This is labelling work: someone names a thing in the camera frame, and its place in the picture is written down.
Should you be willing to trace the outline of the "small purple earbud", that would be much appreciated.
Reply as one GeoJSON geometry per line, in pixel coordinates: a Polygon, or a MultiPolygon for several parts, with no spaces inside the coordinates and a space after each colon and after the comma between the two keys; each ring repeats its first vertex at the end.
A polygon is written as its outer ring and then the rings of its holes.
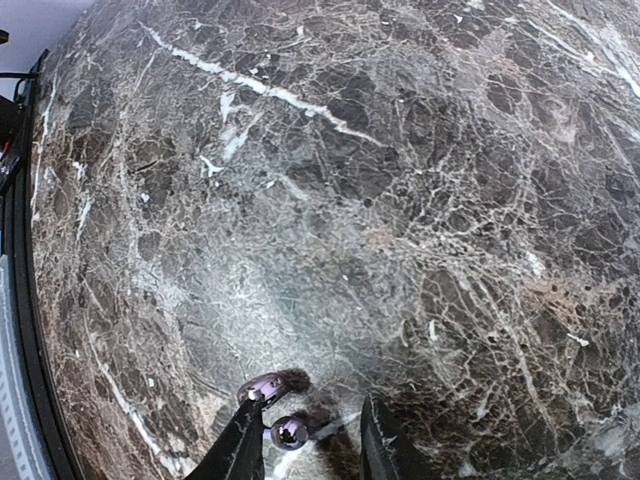
{"type": "Polygon", "coordinates": [[[310,440],[309,420],[304,413],[287,409],[287,401],[302,396],[311,386],[307,373],[286,369],[258,375],[236,393],[239,405],[253,401],[263,412],[263,437],[285,451],[301,449],[310,440]]]}

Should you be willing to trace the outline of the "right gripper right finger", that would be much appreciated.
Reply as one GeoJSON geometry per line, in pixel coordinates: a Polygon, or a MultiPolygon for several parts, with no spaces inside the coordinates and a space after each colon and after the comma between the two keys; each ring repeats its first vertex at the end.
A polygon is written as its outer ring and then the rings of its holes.
{"type": "Polygon", "coordinates": [[[361,479],[435,479],[425,457],[404,433],[384,402],[368,395],[361,419],[361,479]]]}

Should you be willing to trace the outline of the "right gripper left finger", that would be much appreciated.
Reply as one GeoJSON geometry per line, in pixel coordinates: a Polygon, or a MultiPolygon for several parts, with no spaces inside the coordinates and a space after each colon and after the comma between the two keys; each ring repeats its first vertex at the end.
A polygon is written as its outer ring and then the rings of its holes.
{"type": "Polygon", "coordinates": [[[246,400],[186,480],[265,478],[262,408],[246,400]]]}

